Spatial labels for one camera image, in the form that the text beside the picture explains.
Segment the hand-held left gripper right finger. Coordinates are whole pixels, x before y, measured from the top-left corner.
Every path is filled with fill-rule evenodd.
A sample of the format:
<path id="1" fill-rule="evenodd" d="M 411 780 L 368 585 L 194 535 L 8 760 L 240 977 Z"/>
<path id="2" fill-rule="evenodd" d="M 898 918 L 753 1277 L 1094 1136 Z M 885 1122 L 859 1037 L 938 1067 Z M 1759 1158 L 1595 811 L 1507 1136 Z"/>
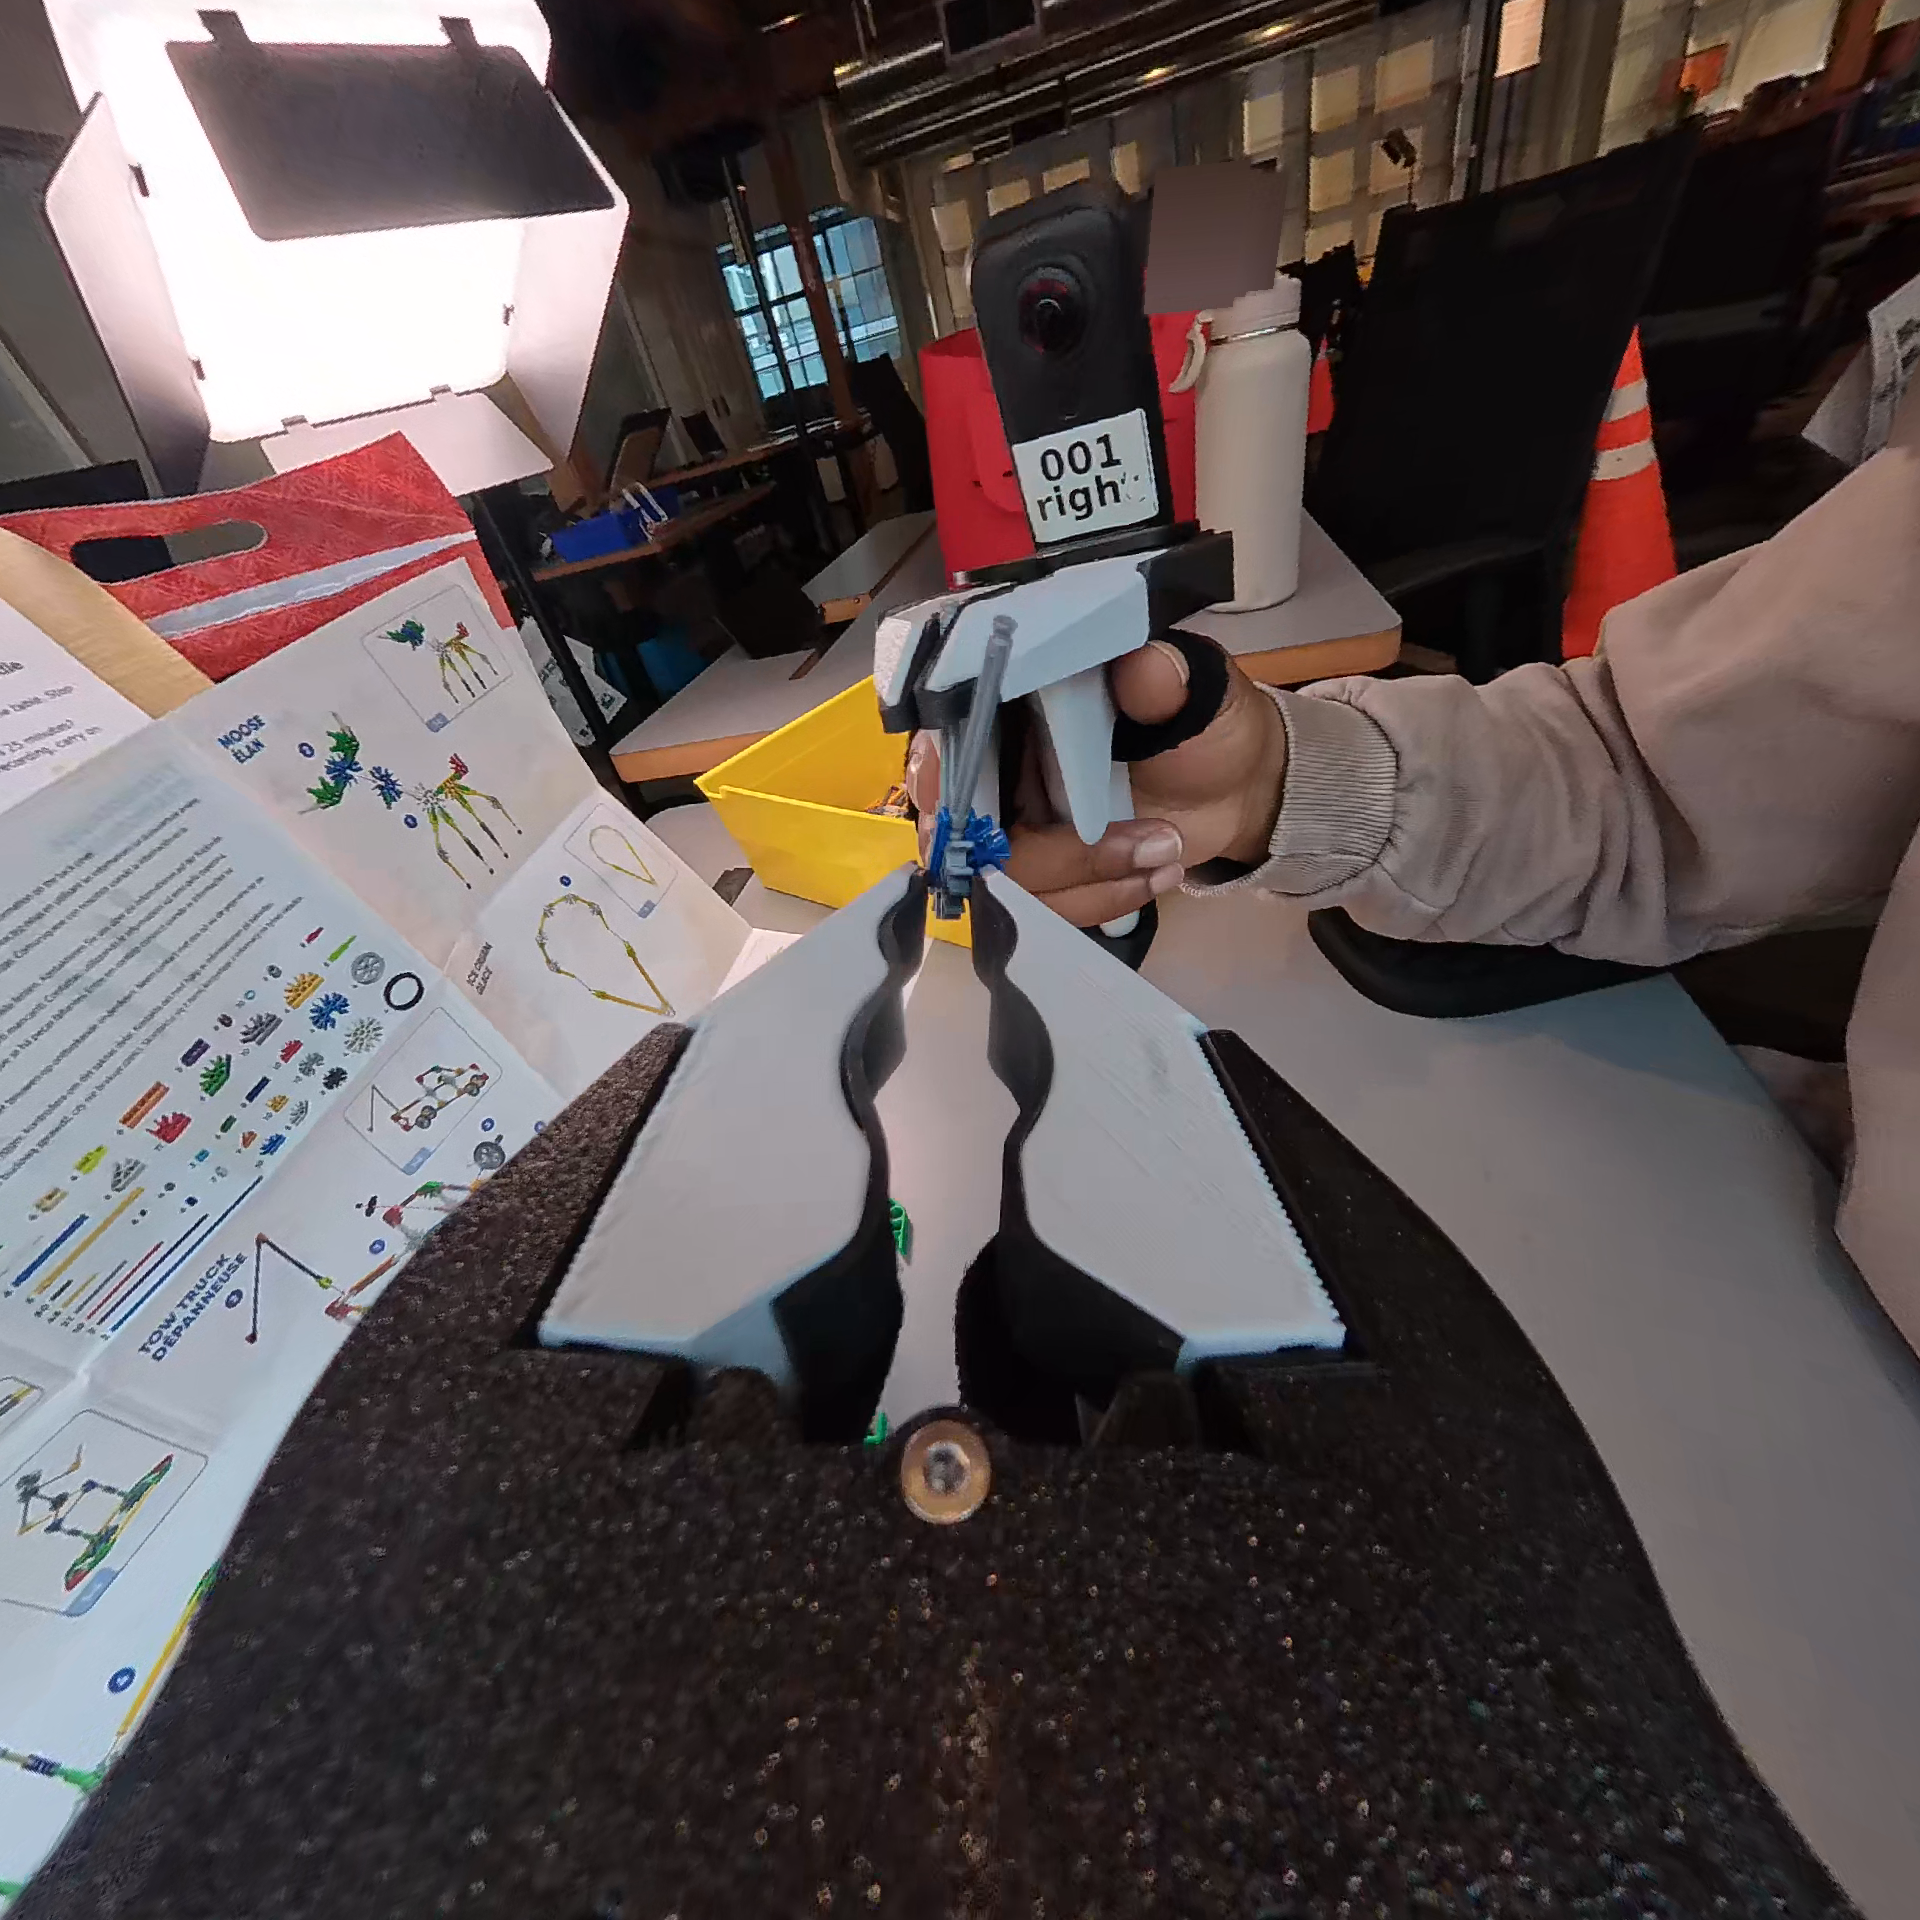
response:
<path id="1" fill-rule="evenodd" d="M 1231 1037 L 1001 875 L 974 897 L 974 967 L 1017 1118 L 968 1270 L 968 1405 L 1007 1436 L 1080 1436 L 1134 1379 L 1340 1357 Z"/>

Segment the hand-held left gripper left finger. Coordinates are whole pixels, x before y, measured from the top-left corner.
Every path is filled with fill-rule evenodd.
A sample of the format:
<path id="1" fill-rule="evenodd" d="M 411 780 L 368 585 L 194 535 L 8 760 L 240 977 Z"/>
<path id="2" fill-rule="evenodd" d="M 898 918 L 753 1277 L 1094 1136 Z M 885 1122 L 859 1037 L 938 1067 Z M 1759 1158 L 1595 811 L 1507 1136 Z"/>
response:
<path id="1" fill-rule="evenodd" d="M 545 1350 L 753 1370 L 803 1436 L 867 1436 L 902 1331 L 879 1090 L 925 872 L 876 881 L 687 1032 L 542 1306 Z"/>

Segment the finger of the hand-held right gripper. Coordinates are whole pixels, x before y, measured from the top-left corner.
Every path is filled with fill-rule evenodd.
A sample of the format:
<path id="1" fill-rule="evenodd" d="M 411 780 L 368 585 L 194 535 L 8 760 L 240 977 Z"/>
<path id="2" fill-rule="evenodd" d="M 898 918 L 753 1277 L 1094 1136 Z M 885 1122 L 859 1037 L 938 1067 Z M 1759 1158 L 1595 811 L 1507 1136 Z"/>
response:
<path id="1" fill-rule="evenodd" d="M 977 598 L 977 734 L 987 757 L 1004 746 L 1004 710 L 1035 690 L 1057 611 L 1053 581 L 997 584 Z"/>
<path id="2" fill-rule="evenodd" d="M 935 595 L 879 614 L 879 717 L 885 732 L 921 732 L 965 740 L 971 726 L 968 690 L 932 693 L 954 625 L 977 602 L 974 595 Z"/>

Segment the grey rod with blue connector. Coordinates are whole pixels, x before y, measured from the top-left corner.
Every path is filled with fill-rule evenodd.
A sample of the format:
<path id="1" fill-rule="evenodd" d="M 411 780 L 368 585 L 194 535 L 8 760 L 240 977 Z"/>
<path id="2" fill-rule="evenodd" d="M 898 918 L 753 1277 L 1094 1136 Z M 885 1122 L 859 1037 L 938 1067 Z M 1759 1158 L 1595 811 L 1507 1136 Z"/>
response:
<path id="1" fill-rule="evenodd" d="M 997 816 L 977 805 L 981 778 L 1000 766 L 1000 757 L 987 757 L 977 734 L 977 679 L 968 686 L 932 686 L 929 679 L 929 690 L 968 690 L 974 694 L 965 740 L 955 743 L 951 732 L 942 739 L 938 808 L 925 854 L 929 911 L 935 921 L 948 924 L 971 914 L 974 885 L 1004 869 L 1012 846 Z"/>

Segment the person's right forearm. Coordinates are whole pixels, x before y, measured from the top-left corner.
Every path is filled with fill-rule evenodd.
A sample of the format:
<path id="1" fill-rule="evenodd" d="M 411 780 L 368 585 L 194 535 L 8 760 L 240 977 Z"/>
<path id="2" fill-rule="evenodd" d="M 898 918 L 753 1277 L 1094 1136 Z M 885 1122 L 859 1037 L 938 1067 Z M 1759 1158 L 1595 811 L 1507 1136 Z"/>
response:
<path id="1" fill-rule="evenodd" d="M 1594 658 L 1274 704 L 1255 881 L 1384 937 L 1654 967 L 1883 908 L 1918 854 L 1918 422 Z"/>

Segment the person's right hand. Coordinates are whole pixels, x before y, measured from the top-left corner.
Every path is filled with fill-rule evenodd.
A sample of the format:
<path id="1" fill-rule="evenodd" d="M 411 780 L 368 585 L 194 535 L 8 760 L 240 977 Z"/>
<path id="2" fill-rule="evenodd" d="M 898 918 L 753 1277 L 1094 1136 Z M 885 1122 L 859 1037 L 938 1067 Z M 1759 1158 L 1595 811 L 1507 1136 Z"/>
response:
<path id="1" fill-rule="evenodd" d="M 1134 763 L 1130 822 L 1088 844 L 1047 816 L 1035 772 L 1022 772 L 1007 872 L 1067 924 L 1121 921 L 1183 887 L 1193 868 L 1261 868 L 1268 858 L 1284 805 L 1284 710 L 1216 643 L 1193 646 L 1223 673 L 1220 707 L 1206 729 Z"/>

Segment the yellow plastic bin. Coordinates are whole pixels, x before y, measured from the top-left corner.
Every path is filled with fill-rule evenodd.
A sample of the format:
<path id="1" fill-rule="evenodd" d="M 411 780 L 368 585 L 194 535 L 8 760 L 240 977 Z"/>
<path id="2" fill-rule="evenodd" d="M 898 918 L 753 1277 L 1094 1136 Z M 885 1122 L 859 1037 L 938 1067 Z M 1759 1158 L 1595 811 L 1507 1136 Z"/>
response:
<path id="1" fill-rule="evenodd" d="M 880 811 L 905 760 L 908 734 L 885 732 L 876 686 L 860 679 L 698 786 L 766 889 L 847 908 L 919 861 L 919 826 Z"/>

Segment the red tote bag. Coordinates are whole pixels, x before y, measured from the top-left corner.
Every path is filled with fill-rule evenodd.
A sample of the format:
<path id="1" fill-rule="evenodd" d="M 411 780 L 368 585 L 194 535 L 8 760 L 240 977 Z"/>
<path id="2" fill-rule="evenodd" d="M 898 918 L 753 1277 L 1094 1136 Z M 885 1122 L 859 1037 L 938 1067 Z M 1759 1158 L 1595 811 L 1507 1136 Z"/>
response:
<path id="1" fill-rule="evenodd" d="M 1193 394 L 1173 392 L 1193 318 L 1193 313 L 1150 318 L 1173 521 L 1193 521 L 1198 498 Z M 921 350 L 921 396 L 932 512 L 951 581 L 1031 558 L 1035 544 L 977 327 L 948 333 Z"/>

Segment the white water bottle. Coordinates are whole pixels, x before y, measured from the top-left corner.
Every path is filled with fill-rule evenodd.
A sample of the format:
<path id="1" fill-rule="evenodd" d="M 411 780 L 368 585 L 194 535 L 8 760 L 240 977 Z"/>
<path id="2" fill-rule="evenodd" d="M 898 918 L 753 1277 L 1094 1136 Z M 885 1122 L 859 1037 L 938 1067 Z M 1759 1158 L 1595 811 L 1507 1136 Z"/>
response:
<path id="1" fill-rule="evenodd" d="M 1304 285 L 1274 275 L 1193 315 L 1177 394 L 1193 396 L 1198 524 L 1235 541 L 1220 611 L 1285 602 L 1299 584 L 1311 350 Z"/>

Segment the black mesh chair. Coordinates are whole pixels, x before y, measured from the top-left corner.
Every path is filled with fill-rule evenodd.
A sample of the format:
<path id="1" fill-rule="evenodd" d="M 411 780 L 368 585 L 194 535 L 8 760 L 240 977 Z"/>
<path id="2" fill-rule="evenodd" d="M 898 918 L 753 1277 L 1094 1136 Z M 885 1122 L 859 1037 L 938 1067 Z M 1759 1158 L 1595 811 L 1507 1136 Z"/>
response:
<path id="1" fill-rule="evenodd" d="M 1384 216 L 1305 515 L 1472 684 L 1562 658 L 1595 436 L 1698 138 Z"/>

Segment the white folded instruction booklet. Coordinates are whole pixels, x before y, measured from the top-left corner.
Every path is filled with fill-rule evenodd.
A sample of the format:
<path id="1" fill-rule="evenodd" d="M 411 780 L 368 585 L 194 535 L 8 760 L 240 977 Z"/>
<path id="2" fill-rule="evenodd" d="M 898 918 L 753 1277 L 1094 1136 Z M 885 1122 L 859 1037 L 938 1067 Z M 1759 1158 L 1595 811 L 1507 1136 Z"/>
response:
<path id="1" fill-rule="evenodd" d="M 2 812 L 2 1904 L 424 1241 L 783 945 L 616 805 L 466 562 Z"/>

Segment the orange traffic cone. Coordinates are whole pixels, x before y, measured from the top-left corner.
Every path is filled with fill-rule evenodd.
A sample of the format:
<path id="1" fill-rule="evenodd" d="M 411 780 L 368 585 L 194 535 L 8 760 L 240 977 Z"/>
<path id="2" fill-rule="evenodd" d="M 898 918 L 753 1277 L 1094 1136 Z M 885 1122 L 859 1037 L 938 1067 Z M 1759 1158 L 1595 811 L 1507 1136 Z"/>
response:
<path id="1" fill-rule="evenodd" d="M 1673 578 L 1673 535 L 1641 346 L 1638 333 L 1629 333 L 1595 430 L 1594 476 L 1582 503 L 1563 598 L 1562 661 L 1595 656 L 1604 618 Z"/>

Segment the person's beige clothing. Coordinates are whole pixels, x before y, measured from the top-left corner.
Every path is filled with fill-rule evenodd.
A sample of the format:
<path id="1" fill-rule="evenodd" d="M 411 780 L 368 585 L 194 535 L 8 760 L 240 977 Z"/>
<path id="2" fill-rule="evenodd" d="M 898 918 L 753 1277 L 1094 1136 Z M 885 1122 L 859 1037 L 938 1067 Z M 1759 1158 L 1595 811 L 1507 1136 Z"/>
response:
<path id="1" fill-rule="evenodd" d="M 1902 872 L 1865 954 L 1849 1023 L 1855 1152 L 1836 1237 L 1918 1352 L 1918 872 Z"/>

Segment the studio light panel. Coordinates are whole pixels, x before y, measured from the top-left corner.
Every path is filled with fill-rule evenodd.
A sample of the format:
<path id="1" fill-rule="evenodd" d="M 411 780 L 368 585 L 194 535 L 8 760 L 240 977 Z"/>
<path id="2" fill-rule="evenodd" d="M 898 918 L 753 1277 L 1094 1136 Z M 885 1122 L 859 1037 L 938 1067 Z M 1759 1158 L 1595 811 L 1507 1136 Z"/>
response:
<path id="1" fill-rule="evenodd" d="M 572 455 L 628 205 L 536 4 L 47 4 L 44 209 L 160 495 L 403 433 L 446 491 Z"/>

